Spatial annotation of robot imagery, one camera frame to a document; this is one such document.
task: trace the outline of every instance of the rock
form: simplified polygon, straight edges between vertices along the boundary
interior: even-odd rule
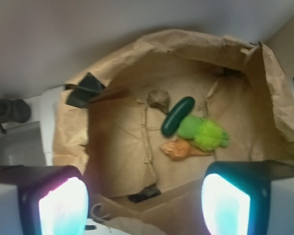
[[[150,91],[148,93],[147,103],[150,107],[158,108],[167,114],[170,103],[170,94],[167,91]]]

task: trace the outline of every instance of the green pom-pom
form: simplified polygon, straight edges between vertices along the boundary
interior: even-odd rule
[[[198,134],[194,138],[194,145],[203,151],[216,149],[223,142],[223,130],[215,122],[206,119],[200,126]]]
[[[177,135],[183,139],[192,140],[198,135],[202,122],[202,118],[193,115],[186,116],[180,123]]]

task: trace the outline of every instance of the glowing light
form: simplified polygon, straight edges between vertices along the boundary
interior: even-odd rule
[[[39,200],[42,235],[81,235],[88,215],[86,185],[77,177],[69,178]]]
[[[206,176],[201,204],[204,220],[212,235],[246,235],[250,196],[218,174]]]

